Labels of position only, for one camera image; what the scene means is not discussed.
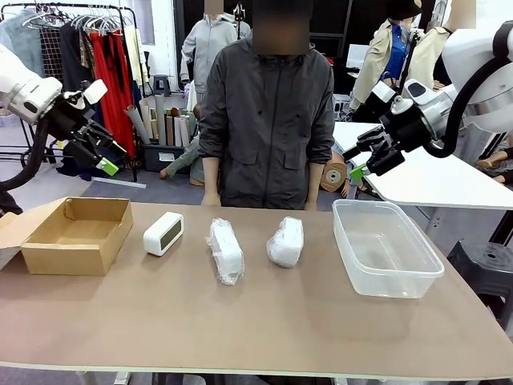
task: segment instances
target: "blue shirt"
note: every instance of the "blue shirt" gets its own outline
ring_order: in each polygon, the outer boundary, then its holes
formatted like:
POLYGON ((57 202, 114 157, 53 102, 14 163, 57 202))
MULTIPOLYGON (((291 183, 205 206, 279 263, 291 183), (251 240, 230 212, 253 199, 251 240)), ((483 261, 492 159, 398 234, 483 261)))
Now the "blue shirt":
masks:
POLYGON ((402 41, 402 30, 397 24, 392 24, 392 53, 383 72, 382 79, 399 79, 402 66, 408 55, 408 46, 402 41))

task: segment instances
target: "brown tabletop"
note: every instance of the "brown tabletop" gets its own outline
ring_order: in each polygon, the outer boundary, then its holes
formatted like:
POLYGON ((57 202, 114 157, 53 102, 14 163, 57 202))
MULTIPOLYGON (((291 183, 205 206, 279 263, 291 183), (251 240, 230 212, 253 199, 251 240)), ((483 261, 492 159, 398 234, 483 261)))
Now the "brown tabletop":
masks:
POLYGON ((443 258, 421 300, 371 298, 349 282, 331 213, 132 204, 134 227, 106 277, 0 272, 0 362, 58 369, 492 379, 513 376, 513 344, 443 258), (166 211, 185 233, 163 257, 143 232, 166 211), (286 215, 304 222, 298 266, 268 259, 286 215), (205 242, 230 220, 246 272, 224 286, 205 242))

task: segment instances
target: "white digital clock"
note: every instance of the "white digital clock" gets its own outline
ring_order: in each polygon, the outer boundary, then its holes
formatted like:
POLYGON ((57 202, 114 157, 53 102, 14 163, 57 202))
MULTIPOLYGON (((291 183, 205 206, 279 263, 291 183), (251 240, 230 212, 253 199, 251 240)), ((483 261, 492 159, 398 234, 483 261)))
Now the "white digital clock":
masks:
POLYGON ((184 233, 184 216, 177 213, 165 213, 144 232, 144 249, 159 257, 184 233))

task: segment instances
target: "beige coat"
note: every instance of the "beige coat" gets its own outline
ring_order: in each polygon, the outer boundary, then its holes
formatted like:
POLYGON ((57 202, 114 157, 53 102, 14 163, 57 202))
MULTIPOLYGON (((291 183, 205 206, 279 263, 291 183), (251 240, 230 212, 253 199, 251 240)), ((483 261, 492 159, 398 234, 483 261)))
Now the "beige coat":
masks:
POLYGON ((428 88, 433 88, 434 65, 442 54, 449 32, 441 27, 430 30, 418 43, 411 59, 408 79, 415 79, 428 88))
POLYGON ((354 110, 366 102, 374 86, 383 75, 392 53, 392 24, 387 20, 376 32, 370 42, 362 70, 353 89, 353 100, 350 107, 354 110))

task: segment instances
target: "dark gray jacket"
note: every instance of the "dark gray jacket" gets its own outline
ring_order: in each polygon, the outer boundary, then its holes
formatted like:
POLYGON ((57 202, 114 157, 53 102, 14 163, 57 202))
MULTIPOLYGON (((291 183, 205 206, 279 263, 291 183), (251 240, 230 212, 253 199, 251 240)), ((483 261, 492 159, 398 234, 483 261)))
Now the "dark gray jacket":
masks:
POLYGON ((259 56, 251 38, 225 47, 207 81, 200 156, 221 158, 223 206, 303 209, 308 163, 333 145, 333 71, 307 55, 259 56))

